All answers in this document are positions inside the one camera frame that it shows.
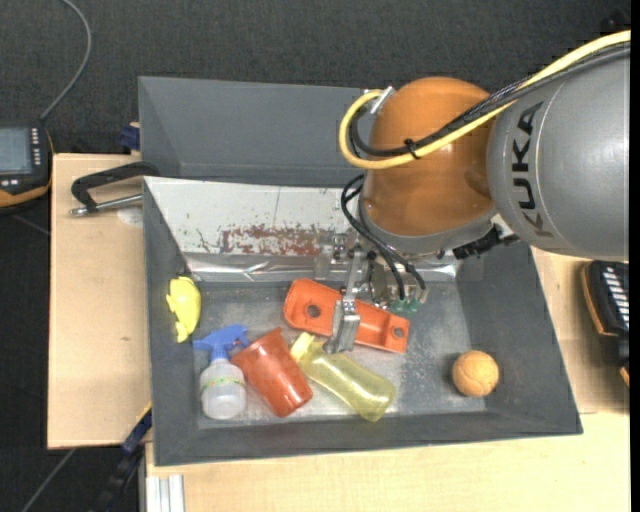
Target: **yellow toy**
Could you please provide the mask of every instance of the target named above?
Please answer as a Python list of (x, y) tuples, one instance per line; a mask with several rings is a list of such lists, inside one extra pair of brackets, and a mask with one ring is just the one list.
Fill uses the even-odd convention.
[(169, 310), (176, 315), (177, 341), (182, 343), (198, 325), (202, 304), (200, 291), (188, 277), (177, 277), (169, 283), (167, 304)]

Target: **table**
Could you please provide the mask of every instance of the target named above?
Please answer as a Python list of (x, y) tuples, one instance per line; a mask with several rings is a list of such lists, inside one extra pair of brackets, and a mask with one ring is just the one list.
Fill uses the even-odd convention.
[[(48, 446), (120, 443), (150, 399), (142, 230), (135, 211), (73, 218), (79, 176), (136, 156), (59, 154), (52, 185)], [(139, 192), (109, 186), (106, 200)], [(584, 260), (534, 251), (584, 434), (156, 467), (184, 475), (188, 512), (631, 509), (629, 395), (598, 363), (578, 286)]]

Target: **orange cup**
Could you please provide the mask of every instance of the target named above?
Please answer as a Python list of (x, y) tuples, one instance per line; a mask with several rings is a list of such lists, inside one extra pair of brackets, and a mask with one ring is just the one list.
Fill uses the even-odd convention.
[(231, 362), (280, 417), (288, 416), (313, 396), (302, 370), (289, 354), (280, 327), (258, 338)]

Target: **yellow cable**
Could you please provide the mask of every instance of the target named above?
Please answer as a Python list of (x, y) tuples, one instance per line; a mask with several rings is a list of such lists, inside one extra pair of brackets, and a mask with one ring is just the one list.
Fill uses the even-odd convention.
[[(554, 73), (558, 73), (559, 71), (566, 69), (571, 64), (591, 55), (592, 53), (600, 51), (609, 46), (614, 46), (614, 45), (626, 43), (629, 41), (631, 41), (630, 30), (625, 30), (623, 32), (618, 32), (615, 34), (611, 34), (611, 35), (596, 39), (595, 41), (587, 43), (584, 46), (577, 48), (576, 50), (568, 53), (564, 57), (561, 57), (557, 61), (553, 62), (552, 64), (544, 68), (542, 71), (533, 75), (531, 78), (529, 78), (529, 80), (523, 82), (518, 88), (531, 85), (537, 82), (538, 80), (546, 78)], [(382, 91), (379, 89), (376, 89), (360, 96), (347, 109), (347, 112), (342, 118), (342, 121), (340, 122), (340, 126), (338, 129), (338, 145), (340, 147), (340, 151), (342, 152), (342, 155), (347, 160), (347, 162), (349, 162), (351, 165), (355, 167), (360, 167), (361, 169), (369, 169), (369, 170), (389, 169), (391, 167), (397, 167), (400, 165), (408, 164), (414, 160), (414, 156), (411, 153), (407, 153), (406, 155), (400, 155), (392, 158), (386, 158), (383, 160), (366, 160), (364, 158), (360, 158), (354, 155), (349, 150), (347, 132), (348, 132), (349, 124), (353, 119), (353, 116), (362, 106), (364, 106), (369, 101), (379, 97), (381, 94), (382, 94)], [(424, 157), (429, 153), (433, 153), (434, 151), (437, 151), (438, 149), (446, 146), (447, 144), (450, 144), (454, 140), (462, 137), (463, 135), (466, 135), (467, 133), (474, 130), (478, 126), (486, 123), (493, 117), (497, 116), (500, 112), (509, 108), (512, 105), (512, 103), (508, 103), (507, 105), (503, 105), (502, 107), (496, 108), (495, 110), (489, 112), (488, 114), (485, 114), (484, 116), (476, 119), (475, 121), (472, 121), (462, 126), (461, 128), (458, 128), (457, 130), (432, 142), (431, 144), (427, 144), (426, 146), (419, 148), (415, 152), (416, 156), (419, 158)]]

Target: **black carpet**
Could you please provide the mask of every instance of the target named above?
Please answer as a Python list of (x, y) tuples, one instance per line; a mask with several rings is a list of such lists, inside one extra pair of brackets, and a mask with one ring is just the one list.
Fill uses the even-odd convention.
[[(85, 51), (59, 0), (1, 0), (0, 121), (37, 118)], [(447, 75), (493, 91), (600, 35), (630, 0), (77, 0), (94, 50), (47, 119), (58, 152), (122, 152), (140, 75), (396, 87)], [(47, 452), (49, 204), (0, 214), (0, 511), (20, 511), (64, 452)], [(87, 510), (116, 448), (81, 449), (30, 510)], [(136, 509), (135, 491), (121, 510)]]

